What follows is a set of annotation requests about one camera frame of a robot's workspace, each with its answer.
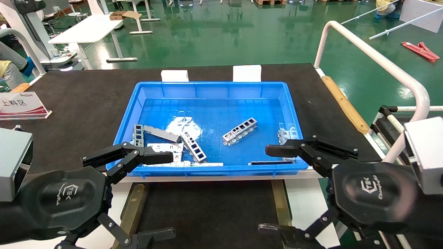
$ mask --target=red tool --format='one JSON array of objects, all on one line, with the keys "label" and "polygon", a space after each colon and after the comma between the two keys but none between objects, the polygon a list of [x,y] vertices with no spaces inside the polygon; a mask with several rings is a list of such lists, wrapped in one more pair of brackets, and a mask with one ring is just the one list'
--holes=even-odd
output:
[{"label": "red tool", "polygon": [[419,55],[425,57],[432,63],[440,59],[440,57],[434,54],[428,47],[426,47],[423,42],[418,43],[418,46],[408,42],[402,42],[401,44],[405,46],[407,49],[412,50],[418,53]]}]

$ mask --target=metal bar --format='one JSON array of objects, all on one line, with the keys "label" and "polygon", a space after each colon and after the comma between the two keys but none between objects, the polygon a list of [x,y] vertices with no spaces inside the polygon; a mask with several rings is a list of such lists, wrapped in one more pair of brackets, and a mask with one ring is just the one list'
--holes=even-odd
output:
[{"label": "metal bar", "polygon": [[433,14],[433,13],[435,13],[435,12],[437,12],[437,11],[442,10],[442,9],[443,9],[443,8],[436,9],[436,10],[431,11],[431,12],[429,12],[429,13],[423,15],[423,16],[419,16],[419,17],[417,17],[417,18],[415,18],[415,19],[412,19],[412,20],[410,20],[409,22],[406,22],[406,23],[404,23],[404,24],[400,24],[400,25],[398,25],[397,27],[393,27],[393,28],[391,28],[391,29],[385,30],[384,32],[381,32],[381,33],[378,34],[378,35],[374,35],[374,36],[369,37],[369,40],[375,39],[375,38],[380,37],[380,36],[382,36],[382,35],[384,35],[384,34],[388,34],[388,35],[389,35],[390,32],[392,32],[392,31],[394,31],[394,30],[396,30],[396,29],[399,29],[399,28],[401,28],[401,27],[404,27],[404,26],[410,24],[410,23],[413,22],[413,21],[416,21],[416,20],[418,20],[418,19],[420,19],[420,18],[422,18],[422,17],[425,17],[425,16],[428,16],[428,15],[430,15],[430,14]]},{"label": "metal bar", "polygon": [[117,50],[118,58],[122,59],[123,54],[121,53],[120,45],[118,44],[117,35],[114,30],[111,30],[112,40],[114,41],[115,49]]},{"label": "metal bar", "polygon": [[[362,39],[358,38],[354,33],[346,29],[337,21],[329,21],[323,28],[319,49],[317,50],[317,56],[315,57],[314,68],[320,68],[320,62],[322,60],[323,51],[325,49],[326,39],[331,27],[333,27],[340,34],[346,37],[350,42],[352,42],[361,51],[363,51],[372,60],[374,60],[378,65],[383,67],[388,73],[394,76],[394,78],[396,78],[414,93],[417,110],[413,114],[411,121],[422,120],[427,117],[429,113],[430,100],[429,94],[427,93],[425,87],[416,79],[414,79],[411,75],[407,74],[396,64],[388,60],[385,56],[372,48],[369,44],[365,43]],[[395,158],[399,156],[404,148],[404,136],[403,134],[401,134],[392,146],[391,150],[388,152],[388,154],[386,154],[386,157],[385,159],[383,159],[383,161],[389,163],[394,162]]]},{"label": "metal bar", "polygon": [[371,12],[374,12],[374,11],[376,11],[376,10],[378,10],[378,9],[381,9],[381,8],[383,8],[383,7],[386,7],[386,6],[390,5],[390,4],[393,4],[393,3],[398,2],[398,1],[400,1],[400,0],[395,0],[395,1],[389,2],[389,3],[387,3],[387,4],[383,5],[383,6],[380,6],[380,7],[376,8],[376,9],[373,9],[373,10],[371,10],[371,11],[368,11],[368,12],[366,12],[365,14],[361,14],[361,15],[359,15],[359,16],[356,16],[356,17],[352,18],[352,19],[349,19],[349,20],[347,20],[347,21],[344,21],[344,22],[342,22],[341,24],[345,24],[345,23],[350,22],[350,21],[352,21],[352,20],[359,19],[360,17],[362,17],[362,16],[364,16],[364,15],[366,15],[366,14],[369,14],[369,13],[371,13]]},{"label": "metal bar", "polygon": [[19,39],[20,43],[22,44],[23,48],[25,49],[25,52],[34,62],[35,67],[39,71],[40,75],[43,75],[46,73],[45,69],[43,68],[42,64],[39,61],[39,58],[35,55],[34,51],[32,50],[31,46],[27,42],[26,38],[22,35],[22,33],[18,32],[17,30],[13,28],[4,28],[0,30],[0,37],[3,37],[5,35],[15,35]]},{"label": "metal bar", "polygon": [[[416,106],[397,106],[396,112],[414,112],[417,109]],[[429,107],[430,112],[443,112],[443,105],[435,105]]]}]

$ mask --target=black workbench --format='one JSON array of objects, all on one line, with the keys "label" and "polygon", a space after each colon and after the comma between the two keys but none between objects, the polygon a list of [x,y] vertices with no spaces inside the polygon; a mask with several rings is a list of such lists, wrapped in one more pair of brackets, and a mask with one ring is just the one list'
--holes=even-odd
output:
[{"label": "black workbench", "polygon": [[[181,69],[191,81],[232,81],[232,66]],[[112,145],[135,85],[161,81],[161,70],[51,71],[29,88],[53,111],[49,118],[0,127],[20,124],[34,134],[31,172],[78,169],[82,156]],[[262,81],[288,84],[304,137],[328,137],[358,148],[361,160],[380,159],[311,64],[263,65]],[[262,222],[278,222],[270,181],[153,183],[140,226],[180,229],[160,248],[281,248],[257,234]]]}]

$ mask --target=white railing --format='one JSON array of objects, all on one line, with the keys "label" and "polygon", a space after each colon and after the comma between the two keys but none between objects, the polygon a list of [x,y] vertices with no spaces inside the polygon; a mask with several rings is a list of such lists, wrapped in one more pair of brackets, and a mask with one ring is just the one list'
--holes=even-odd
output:
[{"label": "white railing", "polygon": [[[333,27],[340,34],[342,34],[346,39],[357,46],[361,51],[368,55],[372,60],[374,60],[378,65],[383,67],[388,73],[390,73],[394,78],[400,81],[403,85],[409,88],[412,93],[414,93],[416,99],[417,109],[412,116],[411,121],[417,121],[425,119],[429,113],[429,94],[427,93],[425,87],[414,79],[411,75],[407,74],[393,62],[388,60],[385,56],[380,54],[377,50],[372,48],[369,44],[365,43],[362,39],[358,38],[354,33],[343,27],[336,21],[329,21],[323,28],[322,37],[320,39],[319,49],[317,50],[317,56],[315,57],[314,68],[320,68],[320,61],[322,60],[323,51],[325,49],[326,39],[328,37],[329,29]],[[399,154],[405,148],[403,133],[400,134],[398,139],[392,145],[386,157],[383,159],[384,162],[392,163],[399,156]]]},{"label": "white railing", "polygon": [[0,30],[0,37],[3,37],[5,35],[15,35],[19,39],[20,43],[22,44],[23,48],[25,49],[26,54],[32,59],[35,68],[39,71],[40,75],[43,75],[46,73],[45,69],[43,68],[42,64],[39,61],[39,58],[35,55],[34,51],[32,51],[31,46],[25,39],[25,37],[22,35],[22,33],[18,32],[15,29],[12,28],[5,28]]}]

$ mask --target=blue storage crate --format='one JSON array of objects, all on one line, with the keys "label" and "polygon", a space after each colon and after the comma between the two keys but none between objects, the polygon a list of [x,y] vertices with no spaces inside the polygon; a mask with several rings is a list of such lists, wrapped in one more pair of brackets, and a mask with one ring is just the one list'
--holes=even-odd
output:
[{"label": "blue storage crate", "polygon": [[[231,146],[222,136],[250,117],[257,128]],[[114,144],[130,141],[134,124],[150,125],[179,134],[187,131],[216,167],[142,167],[132,176],[235,176],[294,175],[308,165],[297,157],[294,164],[248,165],[251,161],[278,161],[265,154],[267,144],[278,144],[279,129],[302,139],[288,86],[284,82],[139,82],[132,93]],[[144,144],[169,143],[144,134]],[[183,161],[193,159],[188,150]],[[107,165],[110,169],[114,163]]]}]

